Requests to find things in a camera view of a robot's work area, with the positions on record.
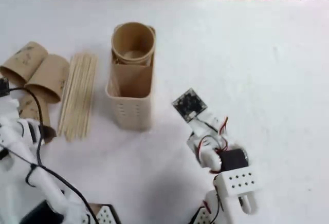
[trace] cardboard container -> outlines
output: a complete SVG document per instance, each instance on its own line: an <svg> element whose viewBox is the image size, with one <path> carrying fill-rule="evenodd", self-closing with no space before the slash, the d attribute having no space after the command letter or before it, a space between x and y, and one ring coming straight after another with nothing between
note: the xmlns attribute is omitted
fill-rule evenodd
<svg viewBox="0 0 329 224"><path fill-rule="evenodd" d="M36 98L40 103L43 124L46 126L50 126L48 104L45 102L43 98L39 96L36 96ZM20 99L19 110L20 110L20 118L22 119L30 118L40 121L38 106L36 105L34 98L30 94L27 94Z"/></svg>
<svg viewBox="0 0 329 224"><path fill-rule="evenodd" d="M23 87L47 56L48 52L44 47L29 42L0 67L0 72L10 82Z"/></svg>
<svg viewBox="0 0 329 224"><path fill-rule="evenodd" d="M150 65L155 49L155 31L140 23L126 23L115 28L112 50L120 64Z"/></svg>
<svg viewBox="0 0 329 224"><path fill-rule="evenodd" d="M146 57L150 57L147 64L122 64L122 59L118 60L112 50L111 70L105 92L118 125L125 129L145 130L152 125L155 30L151 27L150 30L154 42L151 55Z"/></svg>
<svg viewBox="0 0 329 224"><path fill-rule="evenodd" d="M50 54L25 87L46 102L57 103L61 101L68 73L69 63L63 57Z"/></svg>

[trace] white tabletop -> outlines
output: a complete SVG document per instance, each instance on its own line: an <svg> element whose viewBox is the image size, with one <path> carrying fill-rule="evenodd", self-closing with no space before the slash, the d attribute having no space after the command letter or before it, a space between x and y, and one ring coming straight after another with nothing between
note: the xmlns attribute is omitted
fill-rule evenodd
<svg viewBox="0 0 329 224"><path fill-rule="evenodd" d="M171 106L190 87L229 116L229 134L264 170L269 218L329 219L328 1L0 0L0 11L1 62L29 41L67 59L99 56L88 139L56 138L42 158L90 202L113 204L122 223L188 223L213 189ZM157 31L154 125L144 133L115 125L104 92L113 29L128 21Z"/></svg>

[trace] perforated bracket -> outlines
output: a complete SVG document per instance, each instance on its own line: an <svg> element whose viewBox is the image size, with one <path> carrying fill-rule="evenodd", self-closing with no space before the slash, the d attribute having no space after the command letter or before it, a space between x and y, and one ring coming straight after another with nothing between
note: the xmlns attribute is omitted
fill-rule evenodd
<svg viewBox="0 0 329 224"><path fill-rule="evenodd" d="M272 223L260 175L256 167L247 166L224 171L216 176L214 185L229 224L255 224L263 223L264 220ZM206 202L211 211L216 211L216 192L207 194Z"/></svg>
<svg viewBox="0 0 329 224"><path fill-rule="evenodd" d="M210 224L211 219L209 216L209 212L204 206L201 206L198 212L196 213L196 216L194 217L194 220L190 222L191 224Z"/></svg>
<svg viewBox="0 0 329 224"><path fill-rule="evenodd" d="M239 196L261 188L257 171L252 166L224 171L216 177L214 184L218 185L223 197Z"/></svg>
<svg viewBox="0 0 329 224"><path fill-rule="evenodd" d="M88 212L87 215L89 215L89 217L90 217L90 224L95 224L95 220L93 220L90 212ZM100 211L98 212L96 217L97 217L99 224L120 224L120 223L116 222L116 220L114 218L114 214L112 213L111 209L108 206L103 206L100 209ZM82 220L82 223L88 224L87 216Z"/></svg>

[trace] bundle of wooden sticks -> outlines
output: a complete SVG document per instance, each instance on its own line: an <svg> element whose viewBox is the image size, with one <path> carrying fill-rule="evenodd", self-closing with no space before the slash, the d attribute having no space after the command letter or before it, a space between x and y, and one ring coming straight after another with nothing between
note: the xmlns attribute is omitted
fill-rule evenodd
<svg viewBox="0 0 329 224"><path fill-rule="evenodd" d="M84 138L89 131L97 57L76 54L70 62L70 72L64 90L58 134L66 139Z"/></svg>

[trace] white robotic arm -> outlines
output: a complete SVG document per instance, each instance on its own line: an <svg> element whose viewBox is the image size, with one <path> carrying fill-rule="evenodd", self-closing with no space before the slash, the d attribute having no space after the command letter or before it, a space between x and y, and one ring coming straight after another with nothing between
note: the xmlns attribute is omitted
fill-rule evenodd
<svg viewBox="0 0 329 224"><path fill-rule="evenodd" d="M192 89L173 106L193 130L187 144L197 161L216 175L215 190L206 194L190 224L270 223L258 170L249 165L245 150L232 144L226 133L227 118L220 123Z"/></svg>
<svg viewBox="0 0 329 224"><path fill-rule="evenodd" d="M40 131L36 121L0 118L0 144L33 164L37 164L31 152L37 144L34 144L33 140L38 141L39 138ZM64 216L64 223L77 224L85 218L87 212L82 201L75 194L70 194L70 199L66 198L51 176L42 168L36 167L31 171L31 165L13 153L8 153L0 160L0 168L0 198L2 196L7 199L2 199L1 202L5 203L5 206L0 208L0 216L4 223L20 223L19 217L13 213L15 206L12 205L14 203L11 193L15 192L14 185L25 182L30 172L28 183L44 193L49 207Z"/></svg>

